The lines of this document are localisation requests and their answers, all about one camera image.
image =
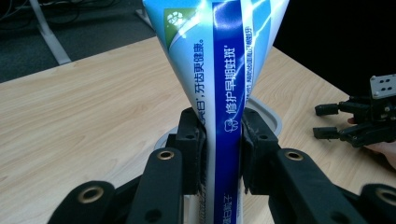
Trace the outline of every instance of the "black bracket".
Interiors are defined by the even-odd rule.
[[[360,196],[338,188],[307,154],[281,149],[256,111],[245,110],[243,125],[246,192],[269,195],[275,223],[396,223],[395,188],[367,185]],[[189,108],[141,176],[117,189],[104,181],[76,187],[49,223],[182,223],[183,196],[200,190],[203,167],[205,128]]]

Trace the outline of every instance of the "light wood surface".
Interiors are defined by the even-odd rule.
[[[396,186],[386,161],[313,127],[347,126],[314,107],[347,95],[272,49],[253,95],[282,118],[282,147],[308,153],[330,180],[359,193]],[[115,187],[141,175],[156,141],[190,104],[151,38],[0,85],[0,223],[46,223],[66,194],[90,180]],[[245,197],[245,223],[273,223],[266,196]]]

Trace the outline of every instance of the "blue stripe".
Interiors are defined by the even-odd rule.
[[[245,46],[240,2],[213,3],[213,19],[216,100],[214,223],[236,223],[240,123],[245,106]],[[230,64],[233,59],[235,74],[230,79],[232,69],[227,70],[227,67],[233,66]]]

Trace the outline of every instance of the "blue and white packaging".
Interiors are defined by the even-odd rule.
[[[288,2],[143,1],[206,129],[205,178],[199,202],[190,209],[195,211],[189,213],[190,223],[242,223],[241,118]]]

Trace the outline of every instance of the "gray floor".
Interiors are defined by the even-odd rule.
[[[155,36],[135,14],[141,7],[138,0],[120,0],[112,7],[80,11],[78,18],[68,24],[49,26],[70,59],[76,61]],[[48,11],[45,14],[47,21],[58,22],[75,16],[70,13],[61,17]],[[11,29],[0,30],[0,82],[58,66],[35,19],[28,26],[15,29],[26,21],[0,22],[0,28]]]

